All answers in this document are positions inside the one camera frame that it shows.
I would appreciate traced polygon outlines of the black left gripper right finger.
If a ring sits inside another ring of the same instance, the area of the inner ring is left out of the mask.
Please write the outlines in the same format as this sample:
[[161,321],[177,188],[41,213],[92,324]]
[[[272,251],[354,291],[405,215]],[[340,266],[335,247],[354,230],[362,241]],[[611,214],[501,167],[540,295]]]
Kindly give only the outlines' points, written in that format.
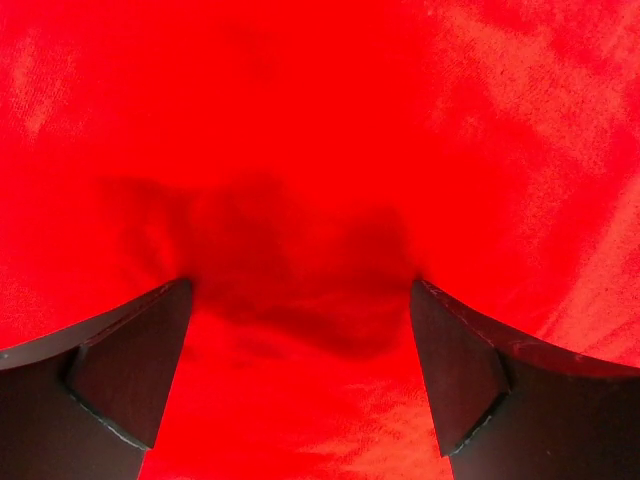
[[410,317],[455,478],[638,477],[637,368],[537,339],[423,280]]

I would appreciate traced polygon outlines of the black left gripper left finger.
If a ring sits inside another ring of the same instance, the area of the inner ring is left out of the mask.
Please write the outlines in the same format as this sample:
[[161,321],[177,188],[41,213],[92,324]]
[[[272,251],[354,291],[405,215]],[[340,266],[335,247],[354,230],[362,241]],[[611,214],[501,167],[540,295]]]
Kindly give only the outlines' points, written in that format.
[[190,280],[1,352],[1,477],[140,475],[193,305]]

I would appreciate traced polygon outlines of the red t-shirt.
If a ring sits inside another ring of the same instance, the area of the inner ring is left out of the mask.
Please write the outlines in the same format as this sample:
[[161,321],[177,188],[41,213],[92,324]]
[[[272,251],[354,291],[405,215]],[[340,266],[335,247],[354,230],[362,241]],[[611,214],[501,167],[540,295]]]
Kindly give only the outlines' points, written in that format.
[[422,276],[639,363],[635,1],[5,1],[1,344],[173,278],[146,479],[447,479]]

